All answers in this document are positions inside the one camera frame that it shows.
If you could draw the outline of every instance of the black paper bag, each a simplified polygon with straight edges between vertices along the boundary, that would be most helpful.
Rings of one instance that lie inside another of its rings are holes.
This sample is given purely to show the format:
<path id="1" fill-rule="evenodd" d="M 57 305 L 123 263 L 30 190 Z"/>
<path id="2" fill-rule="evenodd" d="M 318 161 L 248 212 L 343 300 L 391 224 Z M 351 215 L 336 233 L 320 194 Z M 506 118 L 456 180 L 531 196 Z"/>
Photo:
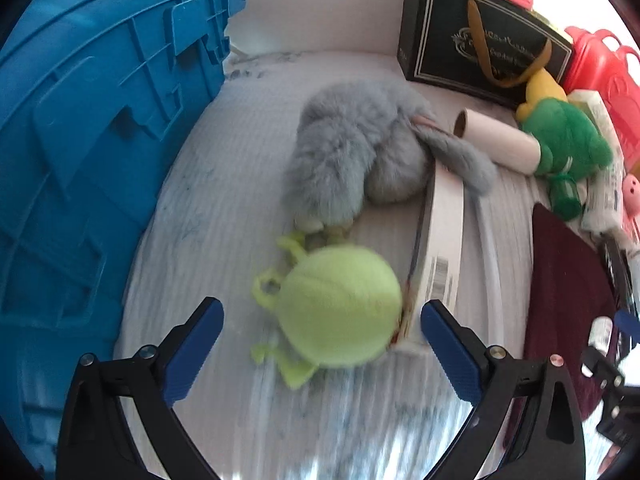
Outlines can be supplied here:
<path id="1" fill-rule="evenodd" d="M 477 4 L 495 78 L 520 76 L 547 41 L 546 70 L 560 82 L 569 67 L 572 42 L 539 16 L 506 0 Z M 482 72 L 468 18 L 469 0 L 404 0 L 398 61 L 404 76 L 516 108 L 525 101 L 524 83 L 500 88 Z"/>

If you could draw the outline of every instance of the gray plush toy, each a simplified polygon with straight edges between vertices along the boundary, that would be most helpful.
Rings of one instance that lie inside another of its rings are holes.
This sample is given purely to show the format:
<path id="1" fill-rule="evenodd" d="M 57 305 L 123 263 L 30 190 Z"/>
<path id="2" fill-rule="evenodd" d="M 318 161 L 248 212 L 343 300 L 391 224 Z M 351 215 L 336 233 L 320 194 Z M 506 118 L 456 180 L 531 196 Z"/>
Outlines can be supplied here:
<path id="1" fill-rule="evenodd" d="M 349 224 L 365 195 L 374 203 L 411 197 L 429 182 L 434 157 L 469 189 L 486 193 L 494 164 L 437 123 L 431 105 L 400 81 L 338 83 L 318 92 L 303 107 L 285 174 L 284 204 L 297 227 Z"/>

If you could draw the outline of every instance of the pink toy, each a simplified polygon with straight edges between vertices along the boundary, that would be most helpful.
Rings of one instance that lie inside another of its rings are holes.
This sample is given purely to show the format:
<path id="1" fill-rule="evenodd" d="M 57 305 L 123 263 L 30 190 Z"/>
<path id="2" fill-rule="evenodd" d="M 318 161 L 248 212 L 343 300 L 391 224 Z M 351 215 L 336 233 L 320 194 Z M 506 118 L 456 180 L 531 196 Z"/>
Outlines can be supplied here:
<path id="1" fill-rule="evenodd" d="M 631 218 L 640 214 L 640 182 L 632 174 L 622 180 L 622 199 Z"/>

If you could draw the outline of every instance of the cardboard tube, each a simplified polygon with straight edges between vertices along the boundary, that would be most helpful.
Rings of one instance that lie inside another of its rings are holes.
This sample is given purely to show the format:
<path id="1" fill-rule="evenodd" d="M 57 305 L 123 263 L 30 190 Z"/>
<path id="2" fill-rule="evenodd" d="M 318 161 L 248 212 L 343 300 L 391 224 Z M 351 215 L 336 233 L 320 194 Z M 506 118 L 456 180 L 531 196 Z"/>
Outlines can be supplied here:
<path id="1" fill-rule="evenodd" d="M 466 108 L 456 119 L 453 134 L 485 152 L 496 164 L 531 175 L 540 163 L 535 137 Z"/>

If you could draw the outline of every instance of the metal screw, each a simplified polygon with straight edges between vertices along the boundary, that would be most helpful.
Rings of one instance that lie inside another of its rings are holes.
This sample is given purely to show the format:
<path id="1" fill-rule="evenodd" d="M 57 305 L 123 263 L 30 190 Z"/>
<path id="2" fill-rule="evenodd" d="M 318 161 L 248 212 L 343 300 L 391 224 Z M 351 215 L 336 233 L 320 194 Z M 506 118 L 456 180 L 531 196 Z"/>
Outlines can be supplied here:
<path id="1" fill-rule="evenodd" d="M 158 349 L 153 345 L 144 345 L 140 350 L 138 350 L 138 355 L 143 359 L 151 359 Z"/>
<path id="2" fill-rule="evenodd" d="M 80 358 L 80 365 L 81 366 L 88 366 L 88 365 L 92 364 L 94 361 L 95 361 L 95 355 L 93 355 L 93 354 L 84 354 Z"/>
<path id="3" fill-rule="evenodd" d="M 553 354 L 549 360 L 551 361 L 551 364 L 555 367 L 561 367 L 564 366 L 564 359 L 562 358 L 561 355 L 558 354 Z"/>
<path id="4" fill-rule="evenodd" d="M 494 359 L 504 359 L 507 356 L 507 351 L 501 346 L 492 346 L 489 348 L 489 355 Z"/>

